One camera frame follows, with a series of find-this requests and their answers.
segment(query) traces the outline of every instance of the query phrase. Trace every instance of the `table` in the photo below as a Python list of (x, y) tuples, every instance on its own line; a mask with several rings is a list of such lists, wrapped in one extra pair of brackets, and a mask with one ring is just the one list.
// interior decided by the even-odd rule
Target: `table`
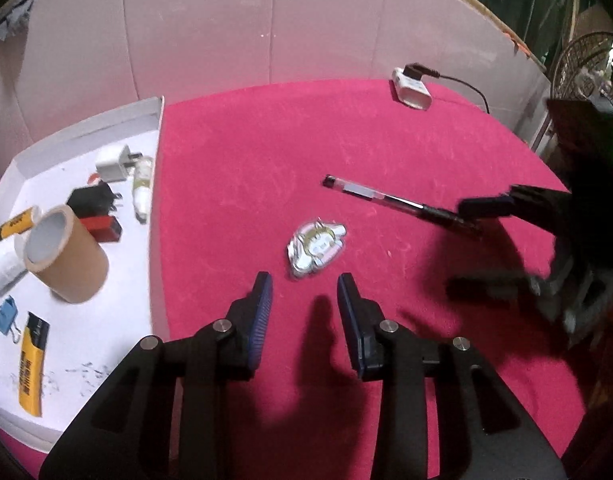
[[(274, 279), (262, 365), (228, 389), (234, 479), (369, 478), (380, 384), (351, 370), (335, 299), (341, 272), (418, 334), (469, 338), (559, 454), (573, 436), (583, 400), (535, 313), (453, 303), (443, 287), (470, 269), (546, 273), (551, 235), (510, 218), (478, 242), (321, 186), (331, 173), (446, 208), (515, 183), (563, 189), (495, 119), (453, 91), (429, 89), (426, 112), (397, 103), (383, 80), (249, 88), (166, 108), (157, 171), (171, 337), (222, 317), (258, 270)], [(346, 247), (321, 273), (292, 279), (286, 244), (316, 218), (344, 223)], [(431, 475), (436, 423), (430, 410)], [(29, 457), (34, 471), (39, 459)]]

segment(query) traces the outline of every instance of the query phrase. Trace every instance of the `white tray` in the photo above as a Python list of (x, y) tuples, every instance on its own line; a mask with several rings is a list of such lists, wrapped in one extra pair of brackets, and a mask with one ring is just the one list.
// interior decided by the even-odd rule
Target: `white tray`
[[(132, 152), (156, 159), (163, 99), (117, 108), (37, 142), (17, 155), (0, 181), (0, 225), (32, 205), (42, 211), (66, 202), (95, 172), (96, 151), (126, 142)], [(102, 289), (86, 303), (69, 304), (26, 272), (9, 290), (24, 330), (29, 311), (49, 323), (42, 381), (42, 416), (18, 402), (22, 343), (0, 333), (0, 428), (33, 449), (49, 452), (93, 392), (143, 336), (168, 339), (161, 291), (157, 214), (147, 225), (135, 217), (132, 179), (110, 184), (122, 226), (118, 243), (101, 244), (109, 258)]]

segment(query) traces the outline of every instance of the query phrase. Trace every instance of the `glue bottle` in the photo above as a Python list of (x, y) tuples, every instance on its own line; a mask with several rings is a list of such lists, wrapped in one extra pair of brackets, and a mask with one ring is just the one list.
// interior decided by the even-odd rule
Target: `glue bottle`
[(153, 176), (153, 157), (141, 156), (136, 160), (133, 173), (133, 209), (142, 223), (151, 211), (151, 179)]

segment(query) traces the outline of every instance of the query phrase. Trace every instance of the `power cord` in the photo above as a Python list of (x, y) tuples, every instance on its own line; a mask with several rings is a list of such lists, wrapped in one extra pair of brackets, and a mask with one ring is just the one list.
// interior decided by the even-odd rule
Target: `power cord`
[(412, 79), (417, 79), (418, 81), (422, 78), (423, 75), (427, 75), (429, 77), (434, 77), (436, 79), (448, 79), (449, 81), (455, 81), (457, 83), (462, 83), (463, 85), (468, 86), (473, 91), (478, 92), (478, 94), (480, 94), (482, 101), (485, 102), (485, 108), (487, 109), (487, 113), (491, 114), (491, 112), (489, 111), (489, 104), (487, 102), (487, 98), (485, 97), (485, 95), (482, 92), (480, 92), (477, 88), (475, 88), (472, 84), (469, 84), (466, 81), (462, 81), (462, 79), (458, 79), (457, 77), (452, 77), (450, 75), (441, 74), (437, 70), (433, 70), (431, 68), (425, 67), (424, 65), (421, 65), (420, 63), (408, 64), (407, 66), (405, 66), (405, 69), (403, 70), (403, 74)]

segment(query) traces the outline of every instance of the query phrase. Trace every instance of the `black pen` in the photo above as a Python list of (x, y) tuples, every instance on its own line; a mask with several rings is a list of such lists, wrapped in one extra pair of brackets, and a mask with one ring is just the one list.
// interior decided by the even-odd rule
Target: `black pen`
[(322, 182), (323, 186), (330, 187), (331, 189), (338, 189), (344, 193), (348, 193), (364, 200), (382, 201), (385, 205), (406, 211), (411, 213), (422, 220), (432, 222), (434, 224), (446, 227), (451, 230), (457, 230), (460, 232), (466, 232), (472, 235), (479, 235), (480, 228), (477, 224), (464, 220), (462, 217), (449, 211), (448, 209), (441, 209), (437, 207), (431, 207), (426, 204), (412, 202), (398, 196), (382, 193), (370, 187), (362, 186), (362, 184), (356, 184), (343, 178), (338, 178), (333, 175), (325, 176)]

